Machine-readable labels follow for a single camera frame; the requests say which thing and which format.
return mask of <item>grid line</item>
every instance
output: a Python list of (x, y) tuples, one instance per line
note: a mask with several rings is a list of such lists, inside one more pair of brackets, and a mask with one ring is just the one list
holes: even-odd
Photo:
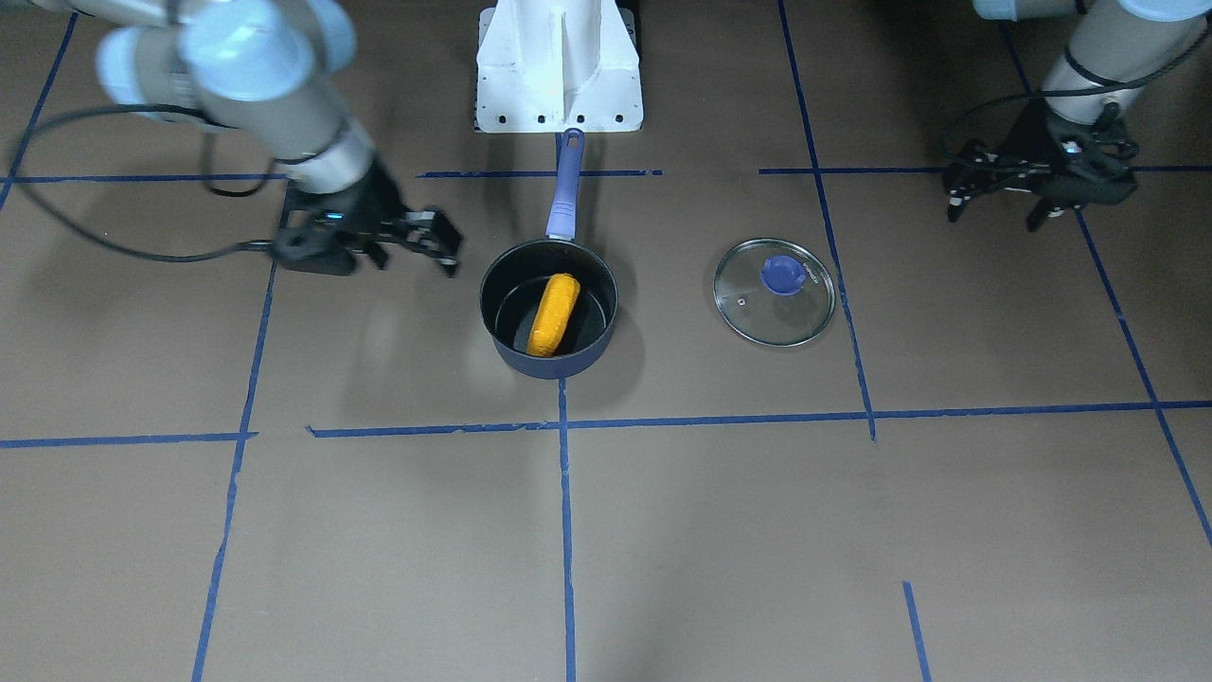
[[(791, 80), (795, 85), (795, 96), (800, 104), (800, 120), (804, 124), (804, 138), (808, 145), (808, 159), (813, 168), (821, 167), (817, 157), (817, 144), (812, 137), (812, 121), (808, 119), (808, 104), (804, 97), (804, 82), (800, 79), (800, 65), (795, 57), (795, 45), (791, 41), (791, 27), (787, 21), (787, 6), (783, 0), (778, 0), (778, 18), (783, 23), (783, 40), (787, 44), (787, 61), (791, 67)], [(825, 223), (825, 237), (829, 240), (829, 253), (833, 256), (834, 269), (837, 271), (837, 298), (841, 302), (842, 313), (846, 315), (846, 326), (850, 328), (850, 344), (854, 351), (854, 372), (858, 377), (858, 389), (863, 396), (863, 409), (867, 411), (867, 428), (870, 431), (871, 441), (875, 441), (875, 419), (871, 417), (871, 396), (867, 389), (867, 374), (863, 372), (863, 355), (858, 349), (858, 334), (854, 331), (854, 317), (850, 311), (850, 297), (846, 294), (846, 276), (841, 269), (841, 256), (837, 253), (837, 240), (834, 236), (833, 219), (829, 217), (829, 199), (825, 196), (824, 180), (819, 172), (812, 173), (817, 184), (817, 200), (821, 204), (821, 217)]]
[[(247, 434), (252, 423), (252, 406), (257, 397), (257, 382), (261, 377), (261, 361), (265, 351), (265, 336), (269, 331), (269, 313), (274, 303), (274, 277), (278, 274), (278, 264), (269, 265), (269, 282), (265, 285), (265, 298), (261, 308), (261, 325), (257, 327), (257, 345), (252, 354), (252, 368), (248, 371), (248, 394), (244, 402), (244, 412), (240, 417), (240, 432)], [(223, 539), (219, 541), (218, 551), (215, 554), (215, 563), (211, 567), (210, 588), (206, 591), (206, 607), (202, 612), (201, 632), (198, 635), (198, 651), (194, 654), (194, 670), (191, 682), (201, 682), (202, 670), (206, 666), (206, 651), (211, 641), (211, 626), (215, 623), (215, 608), (218, 602), (219, 581), (223, 578), (223, 563), (227, 560), (227, 545), (231, 537), (231, 518), (235, 516), (235, 499), (239, 492), (238, 480), (240, 470), (244, 468), (244, 452), (246, 440), (241, 440), (235, 446), (235, 454), (231, 458), (231, 475), (228, 478), (227, 506), (223, 516)]]
[(577, 682), (577, 615), (572, 592), (572, 480), (568, 458), (567, 382), (560, 380), (560, 528), (564, 537), (564, 661), (567, 682)]
[[(1018, 50), (1014, 48), (1014, 41), (1011, 39), (1010, 31), (1006, 30), (1005, 22), (999, 22), (997, 25), (1006, 41), (1006, 47), (1010, 51), (1011, 61), (1014, 63), (1014, 69), (1022, 79), (1023, 88), (1027, 92), (1031, 92), (1030, 82), (1028, 82), (1027, 74), (1023, 69), (1023, 62), (1018, 57)], [(1098, 247), (1094, 245), (1094, 237), (1090, 233), (1090, 225), (1086, 224), (1086, 216), (1081, 208), (1075, 208), (1074, 213), (1077, 216), (1077, 225), (1081, 228), (1081, 235), (1086, 240), (1086, 247), (1090, 250), (1090, 256), (1094, 262), (1096, 269), (1098, 270), (1098, 277), (1103, 282), (1103, 290), (1107, 292), (1107, 298), (1110, 302), (1111, 309), (1115, 311), (1115, 317), (1120, 323), (1120, 329), (1124, 332), (1124, 340), (1128, 346), (1128, 351), (1132, 354), (1132, 362), (1136, 365), (1137, 372), (1140, 376), (1140, 384), (1144, 385), (1145, 394), (1149, 396), (1150, 407), (1157, 418), (1157, 425), (1161, 428), (1161, 434), (1166, 439), (1166, 446), (1170, 448), (1170, 455), (1173, 458), (1174, 466), (1178, 469), (1178, 474), (1183, 480), (1183, 486), (1187, 488), (1187, 497), (1190, 499), (1191, 506), (1195, 509), (1195, 516), (1204, 531), (1204, 538), (1207, 540), (1208, 545), (1212, 546), (1212, 525), (1208, 523), (1207, 512), (1204, 510), (1204, 503), (1200, 502), (1199, 491), (1195, 488), (1195, 482), (1191, 481), (1190, 472), (1187, 470), (1187, 463), (1183, 460), (1183, 454), (1178, 449), (1174, 435), (1170, 430), (1170, 422), (1166, 419), (1165, 408), (1162, 407), (1161, 401), (1157, 400), (1157, 392), (1154, 390), (1153, 380), (1149, 379), (1149, 371), (1144, 367), (1144, 359), (1140, 357), (1140, 351), (1136, 345), (1136, 339), (1132, 337), (1132, 329), (1128, 326), (1127, 317), (1124, 315), (1124, 308), (1120, 305), (1120, 299), (1115, 294), (1115, 287), (1111, 285), (1111, 279), (1107, 274), (1107, 268), (1103, 265), (1103, 258), (1098, 254)]]
[(913, 585), (908, 580), (901, 583), (905, 594), (905, 608), (909, 611), (909, 627), (913, 630), (913, 643), (917, 651), (917, 667), (921, 670), (921, 682), (931, 682), (930, 659), (926, 658), (926, 640), (921, 636), (921, 620), (917, 618), (917, 601), (913, 596)]
[(0, 451), (80, 448), (88, 446), (152, 446), (165, 443), (231, 443), (255, 439), (256, 432), (152, 434), (144, 436), (72, 436), (65, 439), (16, 439), (0, 441)]
[(51, 87), (55, 85), (55, 78), (58, 76), (59, 67), (63, 65), (63, 56), (67, 55), (68, 45), (72, 42), (72, 35), (75, 31), (76, 17), (79, 17), (79, 15), (73, 12), (68, 18), (68, 25), (63, 29), (63, 40), (59, 42), (59, 51), (55, 53), (55, 61), (51, 63), (51, 70), (46, 74), (46, 81), (42, 82), (42, 91), (38, 96), (38, 103), (34, 104), (34, 110), (29, 114), (29, 124), (25, 125), (25, 130), (21, 134), (21, 142), (17, 143), (17, 148), (12, 157), (12, 165), (8, 166), (8, 174), (5, 176), (4, 187), (0, 187), (0, 210), (4, 208), (5, 201), (8, 200), (8, 193), (12, 191), (13, 178), (17, 177), (17, 168), (21, 167), (21, 162), (25, 157), (25, 150), (29, 148), (29, 139), (34, 134), (34, 128), (38, 127), (38, 119), (42, 115), (42, 107), (46, 105), (46, 98), (51, 94)]
[[(1212, 401), (1161, 401), (1157, 403), (1165, 411), (1212, 409)], [(1030, 417), (1065, 415), (1117, 412), (1154, 412), (1151, 402), (1132, 403), (1075, 403), (1054, 406), (1011, 406), (984, 408), (926, 408), (916, 411), (873, 411), (870, 418), (881, 420), (907, 419), (947, 419), (982, 417)], [(727, 426), (743, 424), (807, 424), (818, 422), (864, 422), (867, 412), (836, 413), (795, 413), (795, 414), (754, 414), (754, 415), (708, 415), (708, 417), (667, 417), (635, 419), (585, 419), (567, 420), (570, 431), (594, 431), (608, 429), (663, 428), (663, 426)], [(556, 431), (565, 426), (560, 422), (526, 422), (501, 424), (462, 424), (434, 426), (382, 426), (372, 429), (315, 429), (307, 428), (316, 439), (383, 439), (400, 436), (442, 436), (454, 434), (494, 434), (509, 431)]]

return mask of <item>blue tape line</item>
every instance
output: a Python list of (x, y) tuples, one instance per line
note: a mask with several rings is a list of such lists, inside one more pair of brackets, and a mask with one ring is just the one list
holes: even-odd
[[(665, 171), (659, 168), (645, 170), (585, 170), (581, 171), (581, 177), (645, 177), (661, 176)], [(555, 171), (429, 171), (417, 176), (422, 179), (465, 179), (481, 177), (555, 177)]]
[(925, 411), (877, 411), (876, 419), (931, 419), (943, 417), (1007, 417), (1151, 411), (1153, 403), (1091, 403), (1076, 406), (1022, 406), (1008, 408), (942, 408)]
[(1204, 538), (1212, 546), (1212, 523), (1208, 522), (1208, 515), (1204, 511), (1204, 503), (1200, 502), (1195, 482), (1191, 481), (1191, 475), (1187, 471), (1187, 463), (1183, 462), (1183, 454), (1178, 449), (1174, 435), (1170, 431), (1170, 422), (1160, 409), (1157, 411), (1157, 422), (1161, 424), (1161, 432), (1166, 437), (1166, 445), (1170, 446), (1170, 455), (1174, 459), (1174, 466), (1178, 468), (1178, 475), (1183, 478), (1183, 486), (1187, 487), (1187, 497), (1190, 498), (1191, 506), (1195, 508), (1195, 516), (1200, 520), (1200, 527), (1204, 528)]
[[(1176, 165), (1176, 166), (1132, 166), (1134, 172), (1212, 172), (1212, 166)], [(758, 168), (758, 174), (910, 174), (941, 173), (943, 166), (837, 166), (822, 168)]]
[(498, 434), (508, 431), (550, 431), (559, 424), (549, 422), (524, 422), (513, 424), (447, 424), (438, 426), (383, 426), (372, 429), (313, 429), (308, 432), (316, 439), (375, 439), (383, 436), (428, 436), (440, 434)]
[(193, 182), (193, 180), (224, 180), (224, 179), (286, 179), (279, 172), (225, 172), (211, 174), (48, 174), (22, 177), (18, 182), (30, 184), (46, 184), (52, 182)]
[(1212, 401), (1162, 401), (1161, 408), (1166, 411), (1191, 411), (1212, 408)]
[[(247, 432), (252, 422), (252, 405), (257, 396), (257, 380), (261, 377), (261, 361), (265, 351), (265, 336), (269, 331), (269, 311), (274, 303), (274, 279), (278, 275), (278, 263), (269, 265), (269, 283), (265, 286), (265, 299), (261, 308), (261, 325), (257, 328), (257, 346), (252, 355), (252, 369), (248, 372), (248, 394), (244, 402), (244, 413), (240, 417), (240, 431)], [(211, 625), (215, 623), (215, 607), (219, 596), (219, 581), (223, 578), (223, 562), (227, 558), (227, 544), (231, 537), (231, 517), (235, 515), (236, 478), (244, 468), (244, 447), (247, 441), (240, 441), (235, 446), (235, 455), (231, 458), (231, 475), (228, 478), (227, 511), (223, 517), (223, 540), (219, 543), (218, 552), (215, 554), (215, 563), (211, 567), (211, 584), (206, 591), (206, 609), (202, 613), (202, 630), (198, 635), (198, 653), (194, 655), (194, 672), (191, 681), (201, 682), (202, 669), (206, 665), (206, 649), (211, 641)]]
[[(1162, 402), (1164, 409), (1212, 409), (1212, 401), (1173, 401)], [(1011, 417), (1011, 415), (1048, 415), (1115, 412), (1153, 411), (1151, 402), (1136, 403), (1088, 403), (1068, 406), (1014, 406), (988, 408), (937, 408), (916, 411), (873, 411), (842, 413), (801, 413), (766, 415), (714, 415), (714, 417), (665, 417), (639, 419), (583, 419), (568, 420), (570, 430), (594, 429), (631, 429), (661, 426), (719, 426), (730, 424), (805, 424), (813, 422), (865, 422), (885, 419), (939, 419), (966, 417)], [(493, 434), (508, 431), (555, 431), (562, 429), (561, 423), (525, 422), (505, 424), (462, 424), (436, 426), (384, 426), (373, 429), (314, 429), (307, 430), (316, 439), (366, 439), (390, 436), (425, 436), (445, 434)]]
[(577, 682), (577, 619), (572, 594), (572, 494), (568, 477), (567, 382), (560, 380), (560, 491), (564, 531), (564, 660), (567, 682)]
[(868, 413), (819, 413), (736, 417), (669, 417), (647, 419), (587, 419), (568, 423), (568, 429), (631, 429), (651, 426), (718, 426), (726, 424), (804, 424), (811, 422), (864, 422)]
[(22, 159), (25, 157), (25, 149), (29, 148), (29, 137), (34, 134), (34, 128), (38, 127), (38, 119), (42, 115), (42, 107), (46, 105), (46, 98), (51, 94), (51, 86), (55, 85), (55, 79), (59, 75), (59, 67), (63, 65), (63, 56), (68, 52), (68, 44), (72, 42), (72, 34), (75, 33), (76, 17), (80, 15), (73, 13), (68, 18), (68, 25), (63, 30), (63, 40), (59, 42), (59, 51), (55, 55), (55, 62), (51, 63), (51, 70), (46, 74), (46, 81), (42, 84), (42, 92), (38, 96), (38, 103), (34, 104), (33, 113), (29, 114), (29, 124), (25, 125), (25, 131), (21, 134), (21, 143), (17, 144), (17, 154), (12, 159), (12, 165), (8, 167), (8, 174), (5, 177), (4, 187), (0, 187), (0, 208), (4, 208), (5, 201), (8, 200), (8, 193), (12, 190), (12, 180), (17, 174), (17, 168), (21, 167)]
[(913, 643), (917, 649), (917, 667), (921, 669), (921, 682), (931, 682), (930, 660), (926, 658), (926, 641), (921, 637), (921, 623), (917, 620), (917, 602), (913, 597), (913, 585), (908, 580), (901, 583), (905, 592), (905, 607), (909, 609), (909, 626), (913, 627)]
[(1077, 224), (1081, 227), (1081, 235), (1086, 239), (1086, 246), (1090, 248), (1090, 254), (1094, 259), (1094, 267), (1098, 269), (1098, 276), (1103, 280), (1103, 288), (1107, 290), (1107, 297), (1111, 302), (1111, 309), (1115, 310), (1115, 317), (1120, 322), (1120, 329), (1124, 331), (1124, 339), (1128, 345), (1128, 351), (1132, 353), (1132, 362), (1136, 363), (1137, 372), (1140, 374), (1140, 383), (1144, 384), (1145, 394), (1149, 395), (1150, 405), (1153, 406), (1154, 413), (1157, 415), (1157, 424), (1161, 425), (1161, 432), (1166, 437), (1166, 445), (1170, 446), (1170, 455), (1174, 459), (1178, 474), (1182, 476), (1183, 485), (1187, 487), (1187, 495), (1191, 500), (1191, 506), (1195, 508), (1195, 516), (1199, 517), (1200, 526), (1204, 528), (1204, 537), (1207, 539), (1208, 545), (1212, 546), (1212, 525), (1208, 523), (1207, 514), (1204, 511), (1204, 503), (1200, 502), (1200, 494), (1195, 489), (1195, 482), (1191, 481), (1191, 476), (1187, 471), (1187, 463), (1183, 462), (1183, 454), (1178, 451), (1178, 445), (1174, 442), (1174, 437), (1170, 431), (1170, 423), (1166, 420), (1166, 413), (1162, 408), (1162, 403), (1157, 400), (1157, 394), (1154, 391), (1153, 382), (1150, 382), (1149, 373), (1144, 367), (1144, 361), (1140, 359), (1140, 351), (1137, 349), (1136, 340), (1132, 338), (1132, 329), (1128, 328), (1128, 321), (1124, 316), (1124, 308), (1120, 306), (1120, 299), (1115, 294), (1115, 288), (1111, 286), (1111, 279), (1107, 274), (1107, 268), (1103, 267), (1103, 258), (1099, 257), (1098, 247), (1094, 246), (1094, 237), (1090, 233), (1090, 225), (1086, 224), (1086, 216), (1080, 210), (1074, 212), (1077, 214)]
[(1027, 70), (1023, 69), (1023, 61), (1018, 58), (1018, 50), (1014, 48), (1014, 41), (1010, 38), (1010, 29), (1006, 28), (1006, 22), (997, 22), (997, 33), (1001, 34), (1001, 39), (1006, 44), (1010, 59), (1014, 62), (1014, 70), (1018, 71), (1018, 81), (1023, 84), (1023, 90), (1031, 92), (1031, 81), (1027, 78)]
[(1212, 172), (1212, 166), (1132, 166), (1136, 172)]
[[(787, 59), (791, 64), (791, 80), (795, 82), (795, 96), (800, 102), (800, 118), (804, 121), (804, 137), (808, 143), (808, 159), (813, 168), (821, 167), (817, 157), (817, 144), (812, 137), (812, 122), (808, 119), (808, 104), (804, 98), (804, 86), (800, 81), (800, 67), (795, 59), (795, 46), (791, 42), (791, 27), (787, 22), (787, 6), (783, 0), (778, 0), (778, 17), (783, 22), (783, 40), (787, 42)], [(841, 269), (841, 257), (837, 253), (837, 240), (834, 237), (833, 219), (829, 217), (829, 200), (825, 197), (825, 185), (821, 173), (813, 173), (817, 183), (817, 199), (821, 202), (821, 214), (825, 222), (825, 236), (829, 239), (829, 253), (833, 256), (834, 268), (837, 270), (837, 298), (841, 300), (841, 309), (846, 314), (846, 325), (850, 327), (850, 344), (854, 350), (854, 372), (858, 376), (858, 389), (863, 395), (863, 409), (867, 411), (867, 428), (875, 441), (875, 419), (871, 417), (871, 396), (867, 389), (867, 373), (863, 372), (863, 355), (858, 349), (858, 334), (854, 332), (854, 317), (850, 311), (850, 297), (846, 294), (846, 277)]]
[(153, 446), (165, 443), (233, 443), (256, 437), (242, 434), (158, 434), (152, 436), (92, 436), (78, 439), (21, 439), (0, 441), (0, 451), (27, 448), (80, 448), (88, 446)]
[(893, 173), (938, 173), (947, 168), (942, 166), (837, 166), (825, 168), (758, 168), (758, 174), (893, 174)]

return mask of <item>blue knob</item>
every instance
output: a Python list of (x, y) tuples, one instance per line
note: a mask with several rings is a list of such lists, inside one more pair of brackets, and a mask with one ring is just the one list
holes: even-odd
[(797, 293), (807, 277), (808, 271), (800, 260), (782, 253), (766, 258), (766, 264), (761, 268), (761, 282), (771, 293), (779, 296)]

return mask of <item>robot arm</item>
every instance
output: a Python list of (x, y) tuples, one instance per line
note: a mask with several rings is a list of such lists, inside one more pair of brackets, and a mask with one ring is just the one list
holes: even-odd
[(462, 236), (438, 208), (408, 210), (370, 136), (328, 76), (354, 56), (335, 0), (32, 0), (124, 24), (97, 51), (119, 104), (198, 110), (211, 128), (256, 137), (290, 178), (269, 252), (284, 267), (350, 274), (355, 253), (383, 268), (383, 242), (430, 256), (450, 275)]
[[(996, 148), (970, 139), (949, 156), (953, 162), (943, 176), (950, 195), (948, 218), (957, 220), (976, 196), (1001, 189), (1040, 196), (1027, 218), (1031, 231), (1065, 208), (1126, 199), (1137, 187), (1128, 161), (1138, 148), (1121, 116), (1145, 82), (1177, 65), (1207, 36), (1212, 0), (973, 4), (983, 17), (997, 19), (1088, 13), (1006, 139)], [(1201, 28), (1205, 33), (1196, 44), (1176, 58)]]

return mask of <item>saucepan handle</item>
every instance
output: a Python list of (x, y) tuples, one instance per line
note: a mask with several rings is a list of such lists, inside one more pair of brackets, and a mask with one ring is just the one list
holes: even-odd
[(585, 150), (585, 133), (574, 127), (560, 138), (560, 160), (555, 168), (555, 197), (547, 218), (547, 235), (572, 240), (577, 236), (577, 188), (581, 184), (581, 159)]

